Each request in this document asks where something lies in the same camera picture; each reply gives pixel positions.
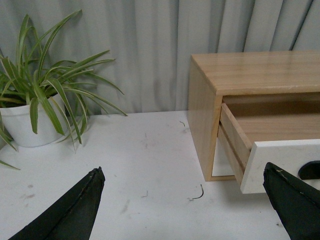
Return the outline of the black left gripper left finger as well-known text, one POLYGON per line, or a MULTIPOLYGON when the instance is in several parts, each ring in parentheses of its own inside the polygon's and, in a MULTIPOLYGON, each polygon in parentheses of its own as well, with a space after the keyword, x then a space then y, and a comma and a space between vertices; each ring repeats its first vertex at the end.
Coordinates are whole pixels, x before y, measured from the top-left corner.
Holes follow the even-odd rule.
POLYGON ((11 240, 88 240, 105 183, 101 167, 94 168, 11 240))

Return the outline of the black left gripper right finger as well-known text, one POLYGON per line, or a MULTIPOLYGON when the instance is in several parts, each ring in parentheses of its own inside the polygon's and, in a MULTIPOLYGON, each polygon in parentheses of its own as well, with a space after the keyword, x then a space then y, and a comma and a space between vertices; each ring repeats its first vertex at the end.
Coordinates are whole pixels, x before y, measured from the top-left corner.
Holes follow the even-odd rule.
POLYGON ((267 162, 263 187, 291 240, 320 238, 320 191, 267 162))

